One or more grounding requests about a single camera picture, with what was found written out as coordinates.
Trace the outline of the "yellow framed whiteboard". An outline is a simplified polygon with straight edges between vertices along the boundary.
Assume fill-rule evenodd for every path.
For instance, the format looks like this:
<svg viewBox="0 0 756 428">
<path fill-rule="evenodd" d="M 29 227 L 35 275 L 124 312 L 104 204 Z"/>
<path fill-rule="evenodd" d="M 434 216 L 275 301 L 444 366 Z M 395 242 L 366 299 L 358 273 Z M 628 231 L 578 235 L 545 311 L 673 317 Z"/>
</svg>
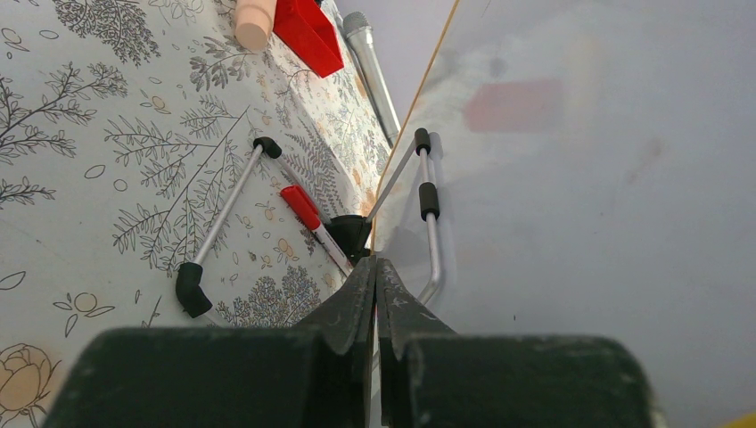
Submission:
<svg viewBox="0 0 756 428">
<path fill-rule="evenodd" d="M 426 167 L 400 167 L 414 132 Z M 457 1 L 375 246 L 460 333 L 613 338 L 671 427 L 755 410 L 755 4 Z"/>
</svg>

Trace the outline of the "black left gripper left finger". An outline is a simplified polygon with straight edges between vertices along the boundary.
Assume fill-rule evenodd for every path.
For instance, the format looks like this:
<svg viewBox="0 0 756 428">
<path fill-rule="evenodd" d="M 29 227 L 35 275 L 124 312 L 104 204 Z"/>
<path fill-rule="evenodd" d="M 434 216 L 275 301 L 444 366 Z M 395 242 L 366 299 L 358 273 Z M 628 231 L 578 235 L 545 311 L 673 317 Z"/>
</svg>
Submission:
<svg viewBox="0 0 756 428">
<path fill-rule="evenodd" d="M 119 328 L 84 349 L 47 427 L 366 427 L 375 257 L 280 328 Z"/>
</svg>

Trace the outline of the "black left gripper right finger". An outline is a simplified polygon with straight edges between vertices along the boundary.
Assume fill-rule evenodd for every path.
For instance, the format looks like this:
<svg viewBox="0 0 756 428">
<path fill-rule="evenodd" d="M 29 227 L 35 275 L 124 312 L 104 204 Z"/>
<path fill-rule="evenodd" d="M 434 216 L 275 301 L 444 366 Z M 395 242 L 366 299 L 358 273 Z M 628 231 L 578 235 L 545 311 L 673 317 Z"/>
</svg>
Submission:
<svg viewBox="0 0 756 428">
<path fill-rule="evenodd" d="M 619 342 L 453 331 L 378 259 L 382 422 L 390 427 L 653 427 L 653 389 Z"/>
</svg>

